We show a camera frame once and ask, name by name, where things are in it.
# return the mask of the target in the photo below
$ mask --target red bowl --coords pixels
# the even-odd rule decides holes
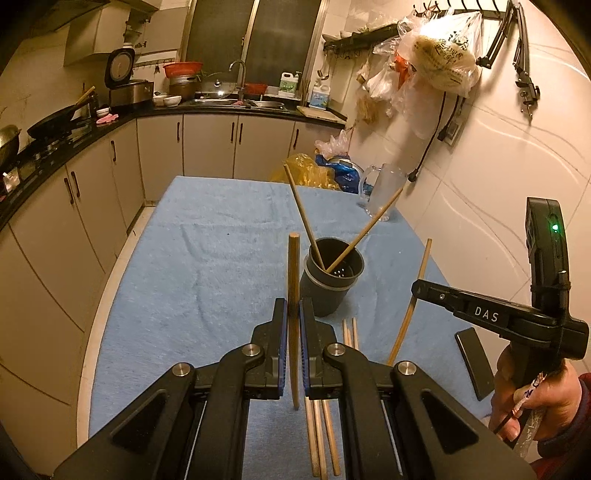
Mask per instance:
[[[247,95],[265,95],[267,85],[265,83],[249,83],[244,84],[244,93]]]
[[[195,75],[201,71],[203,63],[200,61],[177,61],[164,66],[164,72],[168,78],[179,75]]]

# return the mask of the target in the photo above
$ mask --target white tile wall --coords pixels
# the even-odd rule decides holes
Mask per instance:
[[[0,125],[22,129],[21,148],[29,141],[27,128],[75,103],[83,84],[95,85],[99,100],[108,101],[105,60],[63,66],[68,29],[24,40],[0,76]]]
[[[400,198],[398,208],[423,241],[433,238],[431,253],[450,284],[529,304],[525,200],[557,199],[567,222],[570,311],[591,323],[591,83],[550,20],[530,2],[522,3],[531,76],[541,89],[533,120],[530,123],[521,112],[515,85],[514,29],[492,70],[484,69],[473,89],[468,102],[473,105],[459,141],[454,148],[435,141],[418,182]],[[457,0],[452,5],[461,8]],[[491,0],[481,0],[481,5],[493,8]],[[412,7],[410,0],[352,0],[345,28],[362,21],[364,12],[368,17],[372,9],[401,18]],[[483,23],[483,51],[497,27],[495,21]],[[341,74],[336,69],[335,77]],[[341,78],[333,81],[346,83]],[[354,118],[357,89],[352,79],[344,101],[331,106]],[[363,167],[392,161],[410,171],[427,142],[411,132],[402,116],[389,119],[384,110],[385,105],[375,125],[356,125],[349,153]],[[506,341],[482,329],[479,335],[496,369]],[[588,370],[591,353],[576,365]]]

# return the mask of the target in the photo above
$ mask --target hand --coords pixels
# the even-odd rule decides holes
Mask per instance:
[[[498,368],[495,375],[495,394],[491,400],[492,415],[489,428],[494,430],[513,406],[523,398],[525,385],[515,390],[511,381],[514,372],[514,362],[511,356],[511,346],[507,346],[499,356],[496,363]],[[524,408],[546,407],[546,414],[535,440],[545,440],[554,437],[559,431],[565,429],[573,421],[579,409],[582,390],[579,376],[568,360],[563,360],[562,368],[558,374],[547,377],[541,385],[532,393],[524,403]],[[510,419],[497,436],[501,440],[515,440],[519,436],[521,426],[517,418]]]

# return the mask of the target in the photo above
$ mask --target faucet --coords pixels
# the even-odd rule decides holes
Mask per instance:
[[[240,79],[240,82],[238,83],[238,100],[240,100],[241,102],[244,102],[244,80],[246,79],[246,63],[244,63],[244,61],[241,59],[234,60],[230,64],[230,68],[229,68],[230,72],[232,71],[232,67],[236,63],[239,63],[242,65],[242,77]]]

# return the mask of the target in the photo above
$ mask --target wooden chopstick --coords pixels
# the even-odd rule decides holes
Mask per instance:
[[[320,459],[320,480],[328,480],[326,468],[326,454],[324,452],[324,434],[322,433],[322,421],[320,418],[320,400],[313,400],[314,425],[316,427],[316,439],[318,440],[318,457]]]
[[[300,234],[290,233],[287,248],[287,330],[290,356],[291,398],[294,408],[300,408],[298,370],[300,366]]]
[[[304,228],[306,229],[306,234],[308,235],[308,240],[310,240],[310,245],[312,245],[312,250],[314,251],[314,255],[316,256],[316,260],[318,260],[318,265],[324,271],[326,271],[324,267],[324,262],[322,261],[322,257],[320,256],[320,250],[318,250],[318,245],[316,244],[316,239],[314,238],[314,233],[312,233],[312,228],[308,222],[308,218],[306,216],[306,211],[304,210],[304,206],[301,203],[300,194],[297,193],[296,183],[294,182],[294,177],[291,176],[291,171],[287,163],[283,164],[283,168],[285,169],[285,173],[287,174],[287,179],[290,182],[291,192],[294,194],[295,204],[297,206],[298,211],[300,212],[301,221],[304,223]]]
[[[359,336],[357,335],[357,319],[353,317],[353,348],[359,350]]]
[[[308,428],[308,444],[310,445],[310,463],[312,476],[320,476],[320,459],[318,457],[318,441],[316,438],[316,424],[314,421],[314,406],[308,397],[304,397],[306,407],[306,426]]]
[[[343,343],[346,346],[351,345],[351,334],[349,333],[349,326],[347,325],[347,319],[343,319]]]
[[[333,464],[333,473],[335,476],[340,476],[339,451],[336,447],[335,431],[332,425],[332,414],[330,413],[330,404],[328,400],[322,401],[322,412],[324,412],[326,436],[329,439],[330,460]]]
[[[82,96],[80,98],[78,98],[78,101],[75,103],[75,105],[76,106],[80,105],[94,91],[95,91],[95,87],[94,86],[90,87],[87,91],[85,91],[82,94]]]
[[[418,269],[418,276],[417,279],[420,280],[425,276],[425,269],[427,268],[427,261],[429,260],[429,253],[431,252],[431,243],[433,240],[430,238],[427,239],[427,245],[425,245],[425,251],[423,252],[423,259],[421,260],[421,267]],[[412,295],[410,298],[410,302],[408,304],[408,308],[406,314],[404,315],[404,320],[402,320],[402,325],[400,326],[400,330],[398,331],[398,336],[396,337],[396,341],[394,342],[394,346],[390,351],[390,355],[388,357],[388,365],[393,367],[394,361],[396,360],[396,356],[398,355],[398,351],[400,347],[402,347],[402,342],[404,341],[404,336],[408,330],[408,326],[410,325],[410,320],[413,318],[414,308],[417,305],[417,298]]]
[[[343,253],[341,253],[334,262],[332,262],[331,266],[329,268],[325,268],[324,271],[330,273],[335,270],[335,268],[343,261],[343,259],[347,255],[349,255],[349,253],[351,253],[351,251],[357,246],[357,244],[363,239],[363,237],[365,235],[367,235],[367,233],[372,229],[372,227],[376,223],[378,223],[378,220],[380,220],[380,218],[382,218],[382,215],[384,213],[386,213],[386,211],[390,208],[390,205],[392,205],[396,201],[396,199],[398,197],[400,197],[400,194],[402,193],[403,188],[404,188],[404,185],[402,187],[400,187],[394,195],[392,195],[392,198],[390,198],[388,200],[388,203],[386,203],[383,207],[380,208],[378,213],[369,221],[369,223],[363,228],[363,230],[361,230],[359,232],[359,235],[357,235],[357,237],[355,237],[355,240],[353,240],[349,244],[349,246],[347,248],[345,248],[345,251]]]

